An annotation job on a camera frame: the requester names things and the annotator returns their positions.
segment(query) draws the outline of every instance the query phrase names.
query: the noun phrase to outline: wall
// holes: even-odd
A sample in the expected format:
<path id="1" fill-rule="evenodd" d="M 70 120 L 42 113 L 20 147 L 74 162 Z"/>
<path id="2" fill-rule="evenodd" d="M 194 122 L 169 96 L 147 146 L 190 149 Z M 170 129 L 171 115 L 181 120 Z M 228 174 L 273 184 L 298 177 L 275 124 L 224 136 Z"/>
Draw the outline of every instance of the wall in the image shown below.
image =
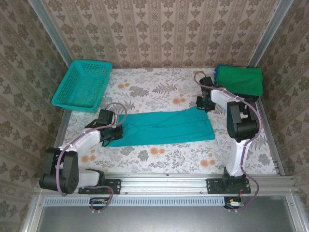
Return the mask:
<path id="1" fill-rule="evenodd" d="M 278 0 L 43 0 L 73 59 L 246 66 Z"/>
<path id="2" fill-rule="evenodd" d="M 263 104 L 286 174 L 309 212 L 309 3 L 296 0 L 259 62 Z"/>
<path id="3" fill-rule="evenodd" d="M 22 226 L 63 111 L 50 100 L 66 65 L 26 0 L 0 1 L 0 231 Z"/>

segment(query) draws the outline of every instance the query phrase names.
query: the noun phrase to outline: mounting plate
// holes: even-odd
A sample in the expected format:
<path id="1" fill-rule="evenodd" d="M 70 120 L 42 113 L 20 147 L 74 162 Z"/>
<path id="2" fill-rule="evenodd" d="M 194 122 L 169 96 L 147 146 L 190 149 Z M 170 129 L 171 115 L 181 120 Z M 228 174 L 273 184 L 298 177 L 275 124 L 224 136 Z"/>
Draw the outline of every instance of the mounting plate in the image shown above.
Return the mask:
<path id="1" fill-rule="evenodd" d="M 111 187 L 114 191 L 114 195 L 119 195 L 121 190 L 121 180 L 120 179 L 105 179 L 104 185 Z M 80 188 L 78 189 L 78 194 L 109 194 L 107 188 Z"/>
<path id="2" fill-rule="evenodd" d="M 250 194 L 251 188 L 249 180 L 246 179 L 242 185 L 231 186 L 230 188 L 225 188 L 223 181 L 220 178 L 206 179 L 207 192 L 208 194 L 239 194 L 239 190 L 243 194 Z"/>

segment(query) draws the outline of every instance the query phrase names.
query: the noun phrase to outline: floral tablecloth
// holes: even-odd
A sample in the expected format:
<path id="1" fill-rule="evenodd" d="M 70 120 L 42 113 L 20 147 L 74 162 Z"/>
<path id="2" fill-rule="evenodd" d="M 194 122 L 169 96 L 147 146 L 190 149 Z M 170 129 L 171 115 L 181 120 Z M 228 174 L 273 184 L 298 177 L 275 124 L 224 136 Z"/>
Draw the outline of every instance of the floral tablecloth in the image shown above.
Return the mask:
<path id="1" fill-rule="evenodd" d="M 128 114 L 188 109 L 196 105 L 196 98 L 201 94 L 200 87 L 193 81 L 194 72 L 199 70 L 211 77 L 214 75 L 214 69 L 209 68 L 112 70 L 100 108 L 120 102 Z M 110 110 L 118 114 L 124 112 L 118 105 L 111 106 Z M 216 106 L 208 116 L 215 140 L 129 147 L 98 144 L 79 156 L 79 165 L 110 173 L 222 174 L 231 142 L 226 131 L 226 111 Z M 64 143 L 73 140 L 97 117 L 98 112 L 73 111 Z M 251 145 L 245 169 L 251 174 L 276 173 L 264 130 Z"/>

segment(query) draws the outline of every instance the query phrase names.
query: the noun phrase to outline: plastic basket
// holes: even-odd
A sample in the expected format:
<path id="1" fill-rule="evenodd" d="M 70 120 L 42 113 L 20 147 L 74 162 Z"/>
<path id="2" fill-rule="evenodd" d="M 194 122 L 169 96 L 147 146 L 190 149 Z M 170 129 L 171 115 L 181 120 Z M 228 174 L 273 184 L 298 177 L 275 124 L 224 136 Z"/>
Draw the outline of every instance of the plastic basket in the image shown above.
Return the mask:
<path id="1" fill-rule="evenodd" d="M 75 60 L 61 81 L 52 104 L 68 110 L 96 113 L 110 80 L 112 64 Z"/>

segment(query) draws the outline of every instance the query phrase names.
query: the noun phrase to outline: teal cloth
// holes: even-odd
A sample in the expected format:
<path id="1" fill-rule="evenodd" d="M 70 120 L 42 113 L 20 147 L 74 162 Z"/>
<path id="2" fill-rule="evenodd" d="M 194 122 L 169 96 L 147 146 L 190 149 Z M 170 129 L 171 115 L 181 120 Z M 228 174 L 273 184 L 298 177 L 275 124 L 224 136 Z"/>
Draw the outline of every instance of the teal cloth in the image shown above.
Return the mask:
<path id="1" fill-rule="evenodd" d="M 214 139 L 207 114 L 196 107 L 176 112 L 128 115 L 122 123 L 123 138 L 108 146 L 186 143 Z"/>
<path id="2" fill-rule="evenodd" d="M 236 68 L 220 66 L 217 85 L 224 86 L 231 93 L 261 96 L 263 94 L 261 68 Z"/>

